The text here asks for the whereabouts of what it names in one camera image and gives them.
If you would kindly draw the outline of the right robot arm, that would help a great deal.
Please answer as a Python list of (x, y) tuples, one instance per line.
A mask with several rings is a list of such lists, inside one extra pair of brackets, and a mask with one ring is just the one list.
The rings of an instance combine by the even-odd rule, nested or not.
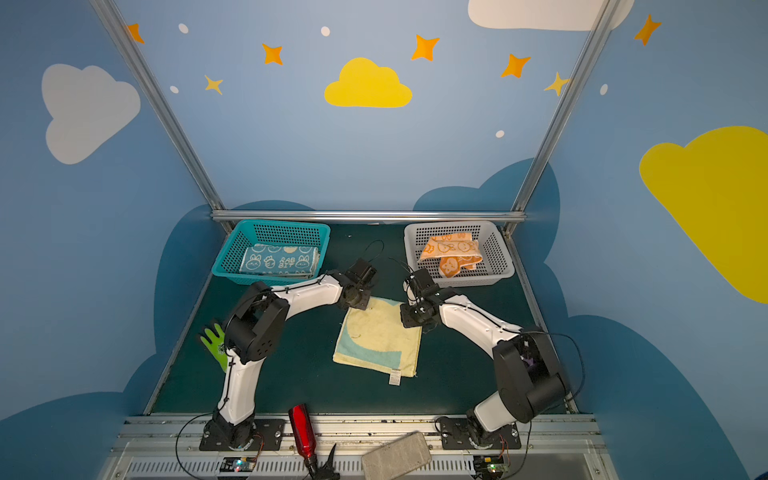
[(493, 360), (497, 390), (467, 414), (460, 448), (491, 448), (501, 431), (527, 423), (570, 392), (548, 333), (508, 323), (453, 288), (435, 283), (425, 269), (411, 272), (400, 306), (406, 328), (444, 325), (477, 345)]

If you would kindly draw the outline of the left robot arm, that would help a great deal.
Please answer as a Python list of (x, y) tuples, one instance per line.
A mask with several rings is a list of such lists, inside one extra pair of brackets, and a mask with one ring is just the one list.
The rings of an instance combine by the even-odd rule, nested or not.
[(251, 285), (224, 326), (228, 365), (221, 398), (206, 423), (203, 451), (247, 451), (257, 438), (255, 395), (265, 360), (275, 353), (288, 319), (326, 305), (364, 310), (377, 270), (360, 258), (345, 271), (282, 287)]

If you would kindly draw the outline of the blue bunny pattern towel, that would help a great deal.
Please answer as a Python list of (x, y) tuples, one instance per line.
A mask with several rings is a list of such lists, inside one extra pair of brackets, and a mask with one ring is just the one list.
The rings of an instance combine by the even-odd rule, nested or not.
[(239, 272), (260, 276), (309, 278), (315, 274), (318, 262), (317, 247), (256, 244), (245, 250)]

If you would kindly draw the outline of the orange patterned towel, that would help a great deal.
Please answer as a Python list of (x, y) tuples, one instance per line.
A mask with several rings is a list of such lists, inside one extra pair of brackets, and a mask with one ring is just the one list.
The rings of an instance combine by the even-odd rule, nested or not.
[(483, 256), (470, 232), (458, 232), (430, 237), (418, 261), (437, 261), (440, 276), (453, 278), (463, 270), (475, 270)]

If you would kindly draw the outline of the yellow-green towel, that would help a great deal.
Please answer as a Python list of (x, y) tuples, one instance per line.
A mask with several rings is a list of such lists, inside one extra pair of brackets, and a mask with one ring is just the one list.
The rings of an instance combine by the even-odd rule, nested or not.
[(365, 310), (349, 309), (336, 341), (333, 361), (384, 373), (392, 385), (417, 375), (421, 327), (406, 328), (401, 302), (372, 297)]

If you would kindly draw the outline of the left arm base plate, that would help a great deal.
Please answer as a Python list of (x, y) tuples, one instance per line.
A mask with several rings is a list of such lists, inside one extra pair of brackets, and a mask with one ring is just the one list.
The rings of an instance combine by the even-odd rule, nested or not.
[(286, 421), (278, 418), (246, 419), (238, 425), (216, 418), (206, 423), (199, 450), (278, 451), (281, 448), (285, 426)]

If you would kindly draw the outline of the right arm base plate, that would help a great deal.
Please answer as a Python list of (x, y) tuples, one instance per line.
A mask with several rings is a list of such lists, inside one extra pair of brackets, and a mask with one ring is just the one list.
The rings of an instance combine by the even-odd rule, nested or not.
[(505, 425), (493, 432), (482, 430), (466, 417), (438, 417), (435, 427), (444, 450), (519, 450), (522, 448), (517, 425)]

